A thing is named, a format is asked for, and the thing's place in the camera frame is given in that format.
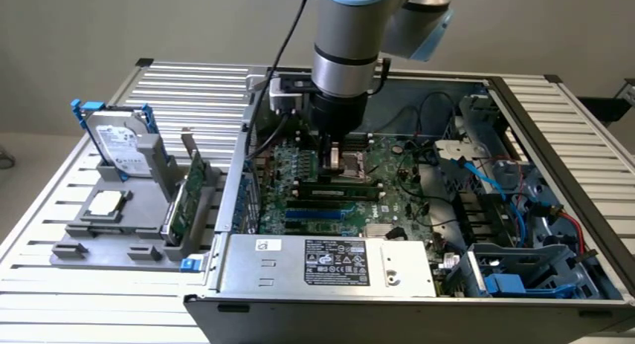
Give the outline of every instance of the blue latch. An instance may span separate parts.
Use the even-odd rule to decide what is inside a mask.
[[[158,134],[159,133],[158,121],[155,120],[155,113],[149,104],[143,105],[142,111],[146,114],[146,123],[147,123],[149,131],[153,132],[154,134]]]
[[[107,107],[107,104],[103,101],[87,101],[82,105],[82,111],[99,111]]]
[[[179,272],[199,273],[202,264],[203,264],[202,260],[183,259],[181,260]]]

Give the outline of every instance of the hard drive label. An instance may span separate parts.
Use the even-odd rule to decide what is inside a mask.
[[[129,175],[150,175],[149,161],[138,151],[135,132],[126,127],[113,125],[99,125],[97,130],[115,167]]]
[[[370,286],[366,242],[306,240],[305,281],[315,286]]]

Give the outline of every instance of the aluminum slotted platform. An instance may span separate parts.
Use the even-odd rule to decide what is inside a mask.
[[[635,160],[563,84],[505,77],[615,233],[635,255]],[[522,152],[511,132],[509,137]]]
[[[179,132],[185,126],[194,127],[203,156],[226,172],[250,102],[250,73],[250,67],[242,66],[155,62],[135,69],[111,104],[153,105],[166,147],[181,163],[189,158]],[[621,146],[603,129],[598,131],[562,85],[531,76],[509,76],[506,82],[635,252],[633,159],[615,153],[623,151]],[[85,137],[0,245],[0,341],[207,343],[182,304],[182,296],[194,292],[191,286],[203,283],[203,274],[59,269],[48,263],[66,221],[74,219],[99,179],[98,162]],[[218,192],[215,206],[221,196]],[[215,216],[213,210],[207,244]],[[595,339],[581,343],[595,343]]]

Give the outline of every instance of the green circuit board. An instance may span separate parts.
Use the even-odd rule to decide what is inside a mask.
[[[382,229],[403,227],[410,240],[430,238],[431,230],[413,220],[413,215],[418,214],[421,208],[421,201],[402,190],[398,183],[401,166],[403,172],[410,172],[402,184],[411,192],[422,190],[419,183],[413,182],[414,161],[410,153],[405,151],[398,155],[391,150],[394,146],[405,148],[406,142],[395,137],[378,137],[374,144],[362,151],[343,154],[345,164],[355,171],[347,170],[337,181],[342,184],[382,183],[385,194],[378,201],[341,201],[341,218],[297,219],[289,217],[290,201],[297,200],[293,194],[294,181],[317,181],[319,161],[315,150],[301,149],[291,140],[283,141],[271,151],[274,157],[266,165],[262,177],[263,212],[259,233],[326,236],[371,236],[369,234],[373,233],[379,236],[383,235],[382,231],[387,231]]]
[[[178,238],[182,238],[193,226],[197,211],[199,209],[201,190],[206,181],[206,163],[201,153],[195,152],[193,165],[186,176],[186,182],[181,186],[181,191],[174,204],[174,216],[171,228]]]

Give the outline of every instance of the warning label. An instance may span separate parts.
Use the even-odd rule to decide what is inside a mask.
[[[366,242],[305,241],[305,281],[318,286],[370,286]]]

